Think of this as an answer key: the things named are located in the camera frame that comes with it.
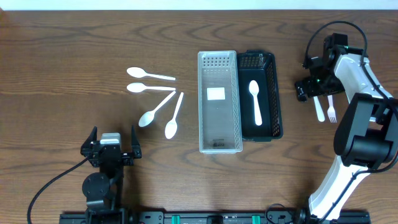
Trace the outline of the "white plastic fork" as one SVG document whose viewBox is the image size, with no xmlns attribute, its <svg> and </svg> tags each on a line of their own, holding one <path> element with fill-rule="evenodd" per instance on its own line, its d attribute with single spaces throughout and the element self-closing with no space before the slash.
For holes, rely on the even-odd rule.
<svg viewBox="0 0 398 224">
<path fill-rule="evenodd" d="M 331 123 L 337 123 L 337 119 L 336 119 L 336 111 L 333 105 L 333 96 L 332 95 L 328 95 L 328 110 L 327 110 L 327 114 L 328 114 L 328 118 L 330 120 Z"/>
<path fill-rule="evenodd" d="M 325 121 L 325 115 L 323 113 L 322 106 L 320 104 L 320 101 L 319 101 L 318 97 L 314 96 L 313 100 L 314 100 L 314 104 L 315 104 L 315 110 L 316 110 L 317 118 L 318 118 L 319 122 L 324 122 Z"/>
</svg>

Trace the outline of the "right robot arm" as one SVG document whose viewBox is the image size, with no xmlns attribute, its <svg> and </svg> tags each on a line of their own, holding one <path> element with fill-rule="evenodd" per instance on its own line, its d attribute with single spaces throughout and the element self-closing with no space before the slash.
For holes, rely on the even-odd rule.
<svg viewBox="0 0 398 224">
<path fill-rule="evenodd" d="M 323 42 L 323 56 L 306 57 L 310 76 L 295 83 L 305 102 L 320 95 L 346 93 L 348 107 L 336 130 L 333 164 L 296 223 L 333 223 L 359 183 L 397 157 L 397 100 L 378 82 L 363 49 L 349 47 L 345 34 Z"/>
</svg>

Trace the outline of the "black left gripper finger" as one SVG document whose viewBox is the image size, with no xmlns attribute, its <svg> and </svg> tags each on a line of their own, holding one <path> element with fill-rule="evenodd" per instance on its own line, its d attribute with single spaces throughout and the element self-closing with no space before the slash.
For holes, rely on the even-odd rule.
<svg viewBox="0 0 398 224">
<path fill-rule="evenodd" d="M 136 136 L 134 125 L 131 126 L 131 146 L 132 147 L 139 147 L 139 141 Z"/>
<path fill-rule="evenodd" d="M 87 139 L 84 141 L 84 143 L 81 145 L 82 149 L 88 149 L 92 145 L 92 142 L 97 140 L 97 127 L 94 126 L 90 135 L 87 137 Z"/>
</svg>

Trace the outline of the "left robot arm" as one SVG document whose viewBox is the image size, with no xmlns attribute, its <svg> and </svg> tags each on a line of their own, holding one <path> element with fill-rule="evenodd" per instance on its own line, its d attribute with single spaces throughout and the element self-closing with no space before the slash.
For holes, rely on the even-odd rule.
<svg viewBox="0 0 398 224">
<path fill-rule="evenodd" d="M 133 166 L 142 157 L 141 146 L 134 127 L 131 128 L 131 151 L 122 152 L 121 135 L 104 133 L 97 139 L 94 127 L 80 153 L 98 172 L 90 174 L 82 183 L 86 197 L 87 223 L 137 223 L 136 215 L 121 205 L 124 167 Z"/>
</svg>

